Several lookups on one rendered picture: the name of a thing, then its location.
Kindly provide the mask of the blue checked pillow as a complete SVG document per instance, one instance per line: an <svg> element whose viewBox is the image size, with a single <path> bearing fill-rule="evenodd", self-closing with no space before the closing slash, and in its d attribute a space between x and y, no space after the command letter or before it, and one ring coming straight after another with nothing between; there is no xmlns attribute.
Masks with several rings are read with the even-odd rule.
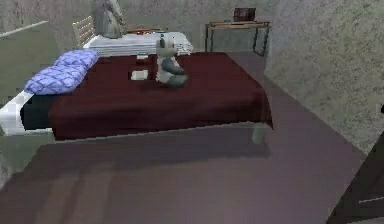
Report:
<svg viewBox="0 0 384 224"><path fill-rule="evenodd" d="M92 49L68 51L58 57L55 65L81 65L86 69L91 68L99 59L99 53Z"/></svg>
<svg viewBox="0 0 384 224"><path fill-rule="evenodd" d="M47 67L27 81L24 91L35 95L57 95L73 91L84 79L87 69L81 65Z"/></svg>

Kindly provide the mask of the dark red covered bed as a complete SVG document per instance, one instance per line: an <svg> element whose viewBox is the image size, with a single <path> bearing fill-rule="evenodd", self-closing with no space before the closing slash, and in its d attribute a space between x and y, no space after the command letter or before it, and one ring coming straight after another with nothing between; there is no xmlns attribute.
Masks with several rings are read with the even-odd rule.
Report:
<svg viewBox="0 0 384 224"><path fill-rule="evenodd" d="M20 92L0 109L4 134L53 131L57 140L170 131L252 122L273 124L262 86L227 54L179 56L188 81L181 88L155 80L156 58L101 58L71 92L37 96ZM147 70L146 80L131 79Z"/></svg>

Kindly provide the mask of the pale wooden slatted chair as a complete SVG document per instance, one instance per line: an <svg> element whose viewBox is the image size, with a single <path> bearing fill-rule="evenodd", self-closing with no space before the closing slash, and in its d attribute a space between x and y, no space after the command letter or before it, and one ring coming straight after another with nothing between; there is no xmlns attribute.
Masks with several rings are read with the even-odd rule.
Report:
<svg viewBox="0 0 384 224"><path fill-rule="evenodd" d="M88 16L72 24L77 46L83 47L96 36L93 18Z"/></svg>

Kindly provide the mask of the grey curtain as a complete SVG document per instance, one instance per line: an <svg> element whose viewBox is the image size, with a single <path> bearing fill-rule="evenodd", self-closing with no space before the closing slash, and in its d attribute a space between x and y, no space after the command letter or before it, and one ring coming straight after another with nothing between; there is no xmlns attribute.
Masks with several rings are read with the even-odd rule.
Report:
<svg viewBox="0 0 384 224"><path fill-rule="evenodd" d="M123 36L125 22L118 0L95 0L93 20L98 35L109 39Z"/></svg>

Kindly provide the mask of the grey white teddy bear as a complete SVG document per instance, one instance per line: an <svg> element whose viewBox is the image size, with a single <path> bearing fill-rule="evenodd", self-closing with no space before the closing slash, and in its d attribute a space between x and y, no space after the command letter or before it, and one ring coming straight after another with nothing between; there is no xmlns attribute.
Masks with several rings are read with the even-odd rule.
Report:
<svg viewBox="0 0 384 224"><path fill-rule="evenodd" d="M156 43L156 54L156 80L168 87L183 87L188 81L188 75L176 61L178 51L174 39L162 34Z"/></svg>

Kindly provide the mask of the dark wooden cupboard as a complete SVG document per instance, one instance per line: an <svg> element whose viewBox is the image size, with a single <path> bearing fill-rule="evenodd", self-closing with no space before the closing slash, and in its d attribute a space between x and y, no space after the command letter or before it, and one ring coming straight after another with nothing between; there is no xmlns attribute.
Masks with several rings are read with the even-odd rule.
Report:
<svg viewBox="0 0 384 224"><path fill-rule="evenodd" d="M334 207L326 224L384 224L384 104L353 124L354 143L366 158Z"/></svg>

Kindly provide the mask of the white desk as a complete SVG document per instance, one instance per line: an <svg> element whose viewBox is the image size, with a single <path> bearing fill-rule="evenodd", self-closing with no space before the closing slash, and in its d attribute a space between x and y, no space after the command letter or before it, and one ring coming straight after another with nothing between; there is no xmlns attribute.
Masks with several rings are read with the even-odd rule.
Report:
<svg viewBox="0 0 384 224"><path fill-rule="evenodd" d="M126 34L118 39L110 39L97 35L83 45L84 49L92 49L101 57L132 56L156 53L156 42L163 37L174 42L179 55L189 55L193 45L181 32L154 32L149 34Z"/></svg>

